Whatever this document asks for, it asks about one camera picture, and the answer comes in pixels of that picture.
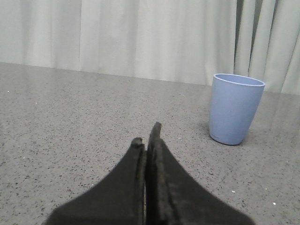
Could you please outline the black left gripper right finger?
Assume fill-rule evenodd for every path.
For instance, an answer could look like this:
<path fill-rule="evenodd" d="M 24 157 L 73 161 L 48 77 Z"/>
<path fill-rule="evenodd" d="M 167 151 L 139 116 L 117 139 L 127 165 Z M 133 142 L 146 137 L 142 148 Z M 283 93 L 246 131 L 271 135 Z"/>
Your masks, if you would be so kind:
<path fill-rule="evenodd" d="M 219 200 L 191 177 L 160 137 L 150 133 L 146 163 L 146 223 L 149 225 L 253 225 L 254 221 Z"/>

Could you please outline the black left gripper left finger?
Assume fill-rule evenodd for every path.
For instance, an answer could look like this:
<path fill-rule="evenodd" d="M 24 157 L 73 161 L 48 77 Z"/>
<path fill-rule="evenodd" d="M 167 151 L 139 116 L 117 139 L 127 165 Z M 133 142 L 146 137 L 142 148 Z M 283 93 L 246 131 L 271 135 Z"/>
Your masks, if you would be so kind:
<path fill-rule="evenodd" d="M 48 225 L 142 225 L 146 152 L 134 138 L 120 162 L 96 186 L 56 208 Z"/>

